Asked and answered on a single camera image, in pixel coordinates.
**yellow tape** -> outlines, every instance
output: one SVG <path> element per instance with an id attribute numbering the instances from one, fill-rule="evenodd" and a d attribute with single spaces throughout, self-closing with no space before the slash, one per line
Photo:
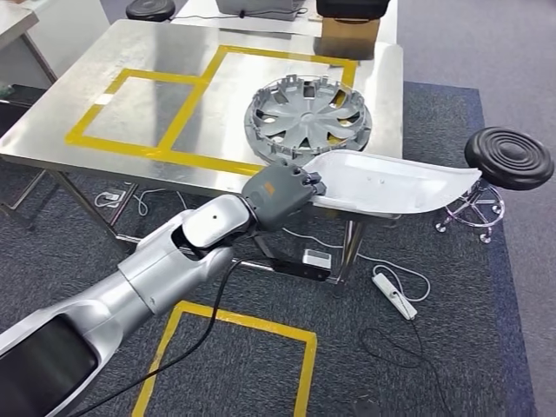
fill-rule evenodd
<path id="1" fill-rule="evenodd" d="M 299 376 L 297 398 L 296 399 L 293 415 L 295 417 L 303 417 L 307 413 L 309 405 L 309 394 L 311 391 L 311 380 L 313 378 L 315 368 L 315 356 L 317 354 L 317 335 L 311 333 L 306 340 L 303 364 L 301 366 L 301 374 Z"/>
<path id="2" fill-rule="evenodd" d="M 105 94 L 115 94 L 126 79 L 130 76 L 144 78 L 165 83 L 191 83 L 194 85 L 193 90 L 182 105 L 177 115 L 170 123 L 167 130 L 161 139 L 156 148 L 135 145 L 131 143 L 111 141 L 93 136 L 85 136 L 84 131 L 88 125 L 98 115 L 103 105 L 94 104 L 88 110 L 81 120 L 72 128 L 66 136 L 68 144 L 98 149 L 107 152 L 115 152 L 129 156 L 141 156 L 160 162 L 178 163 L 203 169 L 212 169 L 217 171 L 231 172 L 241 175 L 253 175 L 263 166 L 245 162 L 228 161 L 211 156 L 201 156 L 178 152 L 172 150 L 183 127 L 193 114 L 199 100 L 204 91 L 217 74 L 228 53 L 238 53 L 254 56 L 267 56 L 281 59 L 290 59 L 294 61 L 305 61 L 313 63 L 326 63 L 343 67 L 342 82 L 348 86 L 353 86 L 358 63 L 344 58 L 333 58 L 330 56 L 306 55 L 294 52 L 285 52 L 279 50 L 260 50 L 256 48 L 245 48 L 233 45 L 220 45 L 214 53 L 213 58 L 201 76 L 186 76 L 180 74 L 169 74 L 156 71 L 146 71 L 143 69 L 122 69 L 110 85 L 106 88 Z"/>
<path id="3" fill-rule="evenodd" d="M 122 86 L 122 84 L 125 83 L 125 80 L 127 79 L 129 76 L 129 69 L 124 68 L 118 74 L 115 78 L 114 78 L 114 81 L 112 81 L 110 85 L 108 86 L 108 88 L 104 91 L 106 94 L 115 94 L 116 91 L 118 91 L 120 87 Z"/>
<path id="4" fill-rule="evenodd" d="M 166 133 L 162 136 L 160 143 L 158 145 L 160 149 L 171 149 L 176 139 L 178 139 L 180 133 L 186 126 L 189 117 L 195 111 L 197 106 L 197 102 L 201 99 L 207 89 L 206 86 L 202 84 L 195 85 L 193 90 L 189 93 L 187 100 L 186 100 L 182 107 L 178 110 L 176 117 L 170 123 Z"/>
<path id="5" fill-rule="evenodd" d="M 181 84 L 195 84 L 198 83 L 198 76 L 183 76 L 181 74 L 170 74 L 167 72 L 146 71 L 143 69 L 125 69 L 127 76 L 134 76 L 136 78 L 143 78 L 146 80 L 159 81 L 161 83 L 181 83 Z"/>
<path id="6" fill-rule="evenodd" d="M 66 136 L 66 142 L 73 145 L 84 146 L 87 148 L 113 152 L 115 154 L 141 156 L 153 161 L 177 163 L 190 167 L 213 169 L 217 171 L 232 172 L 241 175 L 253 176 L 263 168 L 263 165 L 256 165 L 254 163 L 228 161 L 226 159 L 213 158 L 211 156 L 188 154 L 186 152 L 164 150 L 149 146 L 136 145 L 134 143 L 110 141 L 108 139 L 94 136 L 72 136 L 69 134 Z"/>
<path id="7" fill-rule="evenodd" d="M 217 75 L 217 71 L 220 68 L 220 65 L 223 63 L 227 53 L 228 47 L 224 45 L 219 46 L 218 49 L 214 53 L 214 56 L 213 56 L 213 59 L 211 59 L 210 62 L 208 63 L 207 68 L 204 70 L 204 72 L 203 72 L 201 77 L 207 83 L 210 83 L 213 78 Z"/>
<path id="8" fill-rule="evenodd" d="M 166 329 L 164 331 L 162 339 L 158 345 L 158 349 L 155 354 L 153 364 L 151 371 L 157 369 L 160 365 L 161 359 L 164 356 L 164 349 L 167 346 L 170 338 L 176 331 L 180 316 L 183 313 L 189 313 L 200 315 L 202 317 L 210 317 L 213 315 L 213 308 L 194 304 L 189 301 L 180 301 L 177 305 L 168 319 Z M 269 333 L 279 334 L 281 336 L 295 339 L 297 341 L 304 341 L 306 343 L 305 353 L 303 354 L 303 363 L 301 366 L 301 373 L 299 377 L 299 385 L 297 397 L 296 398 L 293 415 L 295 417 L 302 417 L 307 412 L 309 404 L 309 395 L 311 390 L 311 380 L 313 377 L 313 368 L 315 366 L 315 356 L 317 352 L 317 335 L 307 330 L 300 328 L 290 328 L 280 323 L 273 321 L 266 321 L 259 319 L 257 317 L 250 317 L 248 315 L 242 315 L 232 313 L 225 310 L 218 310 L 217 319 L 226 321 L 228 323 L 238 324 L 246 328 L 256 328 Z M 149 400 L 153 393 L 154 377 L 146 380 L 143 384 L 141 391 L 139 393 L 137 402 L 133 410 L 133 417 L 139 417 L 143 415 L 147 409 Z"/>
<path id="9" fill-rule="evenodd" d="M 81 120 L 75 123 L 75 125 L 73 126 L 72 130 L 69 130 L 69 133 L 66 136 L 66 142 L 71 144 L 78 144 L 80 142 L 80 136 L 83 136 L 85 129 L 89 124 L 92 123 L 95 117 L 98 116 L 98 114 L 100 113 L 100 110 L 102 110 L 103 107 L 103 106 L 101 106 L 100 104 L 94 104 L 91 106 L 91 108 L 88 110 L 87 113 L 83 115 Z"/>
<path id="10" fill-rule="evenodd" d="M 172 339 L 172 336 L 176 332 L 176 329 L 178 328 L 180 317 L 181 315 L 182 312 L 177 308 L 174 308 L 174 311 L 172 311 L 170 318 L 167 319 L 167 324 L 166 325 L 166 328 L 164 329 L 162 338 L 161 338 L 160 343 L 158 343 L 153 363 L 149 369 L 149 372 L 152 372 L 160 366 L 160 361 L 164 357 L 164 351 L 166 350 L 166 347 L 167 347 L 170 340 Z M 145 415 L 145 411 L 147 409 L 149 400 L 153 393 L 155 380 L 156 376 L 153 376 L 143 384 L 141 393 L 139 395 L 139 398 L 137 398 L 137 402 L 135 403 L 135 407 L 133 408 L 133 412 L 131 413 L 132 417 L 140 417 Z"/>

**black stool seat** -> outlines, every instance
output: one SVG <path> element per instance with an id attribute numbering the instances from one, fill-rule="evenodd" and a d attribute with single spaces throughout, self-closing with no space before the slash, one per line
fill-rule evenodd
<path id="1" fill-rule="evenodd" d="M 134 0 L 125 8 L 127 19 L 164 22 L 176 12 L 173 0 Z"/>
<path id="2" fill-rule="evenodd" d="M 471 136 L 465 145 L 469 167 L 502 189 L 536 189 L 550 179 L 554 161 L 548 149 L 533 138 L 504 128 L 487 128 Z"/>

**robot forearm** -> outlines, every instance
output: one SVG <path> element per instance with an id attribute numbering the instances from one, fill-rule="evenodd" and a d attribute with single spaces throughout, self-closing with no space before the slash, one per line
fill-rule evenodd
<path id="1" fill-rule="evenodd" d="M 0 334 L 0 415 L 67 414 L 129 335 L 226 269 L 236 237 L 281 226 L 325 188 L 287 162 L 174 216 L 138 244 L 118 271 L 38 310 Z M 186 256 L 189 248 L 194 257 Z"/>

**table top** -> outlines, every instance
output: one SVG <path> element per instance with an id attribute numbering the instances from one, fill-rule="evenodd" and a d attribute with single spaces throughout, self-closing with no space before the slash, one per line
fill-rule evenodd
<path id="1" fill-rule="evenodd" d="M 373 118 L 365 152 L 401 157 L 403 52 L 315 56 L 309 36 L 121 20 L 0 139 L 3 158 L 39 168 L 204 195 L 239 193 L 265 162 L 245 139 L 257 90 L 287 74 L 353 81 Z"/>
<path id="2" fill-rule="evenodd" d="M 317 0 L 305 0 L 300 7 L 307 13 L 297 15 L 292 22 L 260 17 L 229 18 L 218 10 L 216 0 L 189 0 L 174 18 L 172 23 L 193 24 L 210 28 L 252 30 L 261 32 L 290 33 L 294 35 L 321 36 L 322 20 L 317 12 Z M 396 43 L 398 34 L 398 0 L 391 0 L 389 10 L 380 19 L 379 42 Z M 206 17 L 226 17 L 207 19 Z"/>
<path id="3" fill-rule="evenodd" d="M 0 0 L 0 50 L 38 22 L 32 10 Z"/>

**black cable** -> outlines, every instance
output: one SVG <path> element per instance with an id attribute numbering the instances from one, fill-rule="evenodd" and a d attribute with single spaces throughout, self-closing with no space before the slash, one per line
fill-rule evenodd
<path id="1" fill-rule="evenodd" d="M 220 300 L 223 298 L 223 294 L 224 292 L 224 288 L 226 287 L 226 283 L 228 282 L 228 278 L 235 269 L 238 268 L 239 265 L 241 265 L 241 262 L 245 261 L 260 261 L 263 258 L 256 258 L 256 257 L 252 257 L 252 258 L 244 258 L 244 259 L 240 259 L 238 261 L 235 261 L 233 265 L 231 265 L 223 277 L 222 282 L 220 282 L 220 286 L 218 288 L 218 292 L 217 293 L 217 300 L 214 302 L 214 305 L 213 307 L 213 315 L 210 316 L 210 321 L 208 323 L 208 326 L 207 326 L 207 330 L 204 331 L 204 333 L 201 336 L 200 339 L 196 341 L 194 345 L 191 346 L 187 351 L 180 354 L 174 359 L 172 359 L 171 361 L 166 363 L 161 367 L 159 367 L 158 369 L 155 369 L 154 371 L 149 372 L 148 374 L 145 374 L 139 379 L 137 379 L 134 382 L 129 383 L 125 387 L 120 388 L 118 391 L 109 394 L 109 396 L 106 396 L 100 401 L 95 402 L 94 404 L 92 404 L 91 406 L 84 408 L 81 411 L 72 414 L 69 417 L 80 417 L 84 414 L 87 414 L 90 411 L 93 411 L 94 409 L 97 407 L 100 407 L 104 403 L 109 402 L 110 400 L 112 400 L 114 398 L 116 398 L 119 396 L 120 394 L 123 394 L 127 390 L 130 390 L 133 387 L 136 387 L 142 382 L 145 382 L 146 380 L 148 380 L 149 378 L 151 378 L 152 376 L 160 374 L 162 371 L 164 371 L 166 369 L 168 369 L 169 367 L 173 367 L 174 365 L 176 365 L 177 363 L 180 361 L 183 361 L 183 359 L 186 359 L 186 357 L 189 356 L 190 354 L 195 352 L 198 348 L 199 348 L 201 345 L 203 344 L 213 330 L 213 327 L 214 326 L 214 322 L 217 320 L 217 313 L 218 312 L 218 308 L 220 305 Z"/>
<path id="2" fill-rule="evenodd" d="M 407 315 L 410 315 L 407 312 L 407 309 L 403 303 L 402 298 L 398 292 L 394 293 L 394 295 L 397 295 L 399 298 L 399 300 L 402 303 L 402 306 L 406 310 L 406 313 L 407 313 Z M 416 368 L 418 368 L 418 367 L 421 367 L 421 365 L 422 365 L 422 362 L 425 362 L 425 363 L 428 364 L 429 367 L 431 367 L 433 370 L 433 373 L 435 375 L 435 378 L 436 379 L 436 387 L 438 390 L 438 392 L 440 393 L 440 398 L 442 400 L 442 403 L 443 403 L 444 409 L 446 411 L 447 411 L 448 414 L 453 415 L 453 413 L 452 412 L 452 410 L 450 407 L 448 407 L 448 404 L 446 402 L 446 399 L 444 397 L 444 390 L 442 389 L 442 384 L 440 382 L 440 377 L 438 376 L 438 371 L 437 371 L 436 367 L 432 361 L 430 361 L 430 360 L 429 360 L 429 359 L 427 359 L 427 358 L 425 357 L 424 352 L 423 352 L 423 342 L 421 340 L 421 336 L 419 335 L 419 332 L 417 331 L 417 328 L 415 326 L 415 323 L 413 323 L 413 320 L 410 320 L 409 322 L 410 322 L 410 324 L 411 324 L 411 327 L 413 328 L 413 331 L 415 332 L 415 335 L 417 337 L 417 341 L 419 342 L 419 351 L 419 352 L 418 354 L 416 354 L 415 352 L 413 352 L 412 350 L 409 350 L 409 349 L 407 349 L 406 347 L 400 346 L 398 343 L 396 343 L 395 341 L 393 341 L 392 339 L 388 337 L 387 335 L 386 335 L 385 333 L 383 333 L 382 331 L 381 331 L 380 329 L 378 329 L 378 328 L 365 328 L 365 329 L 364 329 L 364 330 L 362 330 L 362 331 L 361 331 L 359 333 L 359 340 L 361 341 L 361 347 L 363 348 L 363 350 L 364 350 L 367 354 L 370 354 L 370 356 L 372 356 L 372 357 L 373 357 L 375 359 L 378 359 L 378 360 L 380 360 L 380 361 L 385 361 L 385 362 L 387 362 L 387 363 L 389 363 L 389 364 L 392 364 L 392 365 L 395 365 L 396 367 L 401 367 L 401 368 L 404 368 L 404 369 L 416 369 Z M 373 332 L 376 332 L 378 334 L 380 334 L 386 341 L 387 341 L 388 343 L 394 346 L 395 348 L 398 348 L 398 349 L 402 350 L 402 351 L 404 351 L 404 352 L 405 352 L 407 354 L 410 354 L 411 356 L 413 356 L 415 358 L 417 358 L 419 360 L 419 362 L 416 363 L 416 364 L 409 365 L 407 363 L 393 361 L 392 359 L 385 358 L 385 357 L 381 356 L 379 354 L 376 354 L 374 352 L 372 352 L 370 349 L 369 349 L 365 344 L 365 340 L 364 340 L 364 335 L 366 333 L 368 333 L 369 331 L 373 331 Z"/>
<path id="3" fill-rule="evenodd" d="M 176 19 L 190 19 L 192 17 L 196 17 L 198 19 L 204 19 L 204 20 L 210 20 L 210 19 L 235 19 L 236 17 L 239 17 L 241 19 L 243 19 L 244 17 L 256 17 L 256 16 L 261 16 L 261 15 L 267 15 L 270 13 L 276 14 L 276 15 L 292 15 L 293 13 L 297 13 L 298 15 L 305 15 L 309 12 L 309 9 L 306 7 L 302 7 L 300 9 L 296 10 L 291 10 L 291 11 L 281 11 L 281 10 L 266 10 L 266 11 L 256 11 L 254 13 L 247 13 L 245 10 L 241 10 L 239 12 L 238 15 L 230 15 L 230 16 L 199 16 L 199 15 L 192 15 L 192 16 L 176 16 L 172 20 Z"/>

